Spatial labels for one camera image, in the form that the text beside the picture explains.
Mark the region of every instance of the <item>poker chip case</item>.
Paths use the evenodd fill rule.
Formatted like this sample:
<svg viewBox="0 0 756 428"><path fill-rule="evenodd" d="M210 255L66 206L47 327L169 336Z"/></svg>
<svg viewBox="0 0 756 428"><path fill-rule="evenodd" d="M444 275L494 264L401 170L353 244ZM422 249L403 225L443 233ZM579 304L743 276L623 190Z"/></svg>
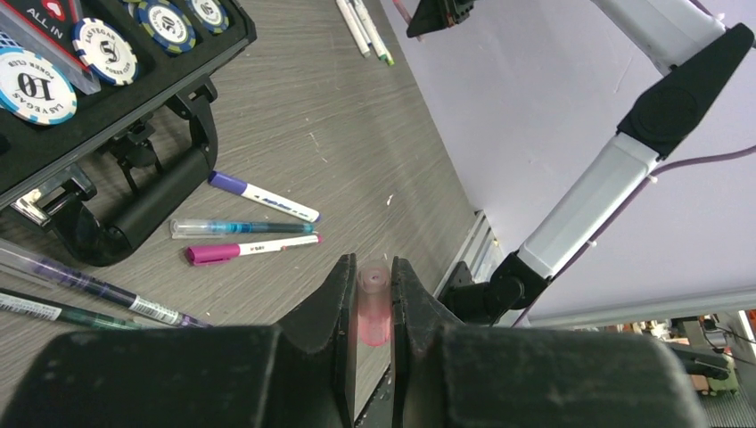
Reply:
<svg viewBox="0 0 756 428"><path fill-rule="evenodd" d="M82 0L84 16L114 27L139 61L139 75L127 86L93 95L77 91L73 118L43 127L0 110L0 210L4 216L43 233L53 232L78 260L94 266L122 261L207 179L218 154L210 104L218 93L210 75L257 38L254 23L235 0L218 0L229 26L210 34L185 0L171 0L189 18L196 44L179 55L166 53L119 0ZM188 122L191 145L162 166L149 140L152 113L167 106ZM96 196L76 161L90 153L116 161L134 192L114 218L97 218L84 201ZM149 185L137 187L134 168L157 169ZM53 199L40 206L46 195Z"/></svg>

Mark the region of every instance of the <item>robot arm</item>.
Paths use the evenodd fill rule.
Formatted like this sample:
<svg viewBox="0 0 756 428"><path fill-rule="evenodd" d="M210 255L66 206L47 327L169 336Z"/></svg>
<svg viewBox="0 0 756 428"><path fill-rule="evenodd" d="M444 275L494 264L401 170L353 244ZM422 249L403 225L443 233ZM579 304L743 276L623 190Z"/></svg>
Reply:
<svg viewBox="0 0 756 428"><path fill-rule="evenodd" d="M743 24L726 29L689 0L592 1L664 77L637 99L616 135L489 284L442 293L463 321L496 323L507 310L531 305L698 126L753 46Z"/></svg>

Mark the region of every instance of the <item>white wall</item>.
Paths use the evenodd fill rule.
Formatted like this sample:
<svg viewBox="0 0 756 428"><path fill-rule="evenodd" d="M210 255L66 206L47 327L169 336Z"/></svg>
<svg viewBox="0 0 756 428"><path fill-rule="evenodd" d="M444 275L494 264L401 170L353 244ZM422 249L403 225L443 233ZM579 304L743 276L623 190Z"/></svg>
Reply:
<svg viewBox="0 0 756 428"><path fill-rule="evenodd" d="M404 0L413 12L417 0ZM703 0L756 29L756 2ZM660 78L588 0L480 0L468 21L397 33L471 203L516 249ZM672 160L756 144L756 51ZM666 174L549 288L531 320L756 287L756 156Z"/></svg>

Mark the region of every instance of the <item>pen label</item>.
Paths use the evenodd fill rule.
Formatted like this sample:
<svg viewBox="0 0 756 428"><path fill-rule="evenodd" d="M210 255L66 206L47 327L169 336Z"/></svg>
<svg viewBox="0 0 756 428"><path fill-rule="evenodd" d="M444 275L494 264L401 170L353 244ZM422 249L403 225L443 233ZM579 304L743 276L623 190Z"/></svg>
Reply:
<svg viewBox="0 0 756 428"><path fill-rule="evenodd" d="M18 297L0 294L0 309L10 310L17 314L31 315L33 317L54 321L58 319L62 309L55 306L19 299Z"/></svg>
<svg viewBox="0 0 756 428"><path fill-rule="evenodd" d="M178 320L178 311L168 309L163 305L142 299L139 296L136 296L134 303L129 309L168 325L175 325Z"/></svg>

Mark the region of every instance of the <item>green marker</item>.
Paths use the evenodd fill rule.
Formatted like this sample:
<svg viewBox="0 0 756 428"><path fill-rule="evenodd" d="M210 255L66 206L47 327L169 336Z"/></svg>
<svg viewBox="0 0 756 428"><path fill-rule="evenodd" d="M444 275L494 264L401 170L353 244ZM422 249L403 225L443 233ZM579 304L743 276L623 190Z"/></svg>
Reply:
<svg viewBox="0 0 756 428"><path fill-rule="evenodd" d="M5 288L0 288L0 309L46 319L47 321L61 321L103 330L141 330L146 328L125 319L64 305L57 301L40 299Z"/></svg>

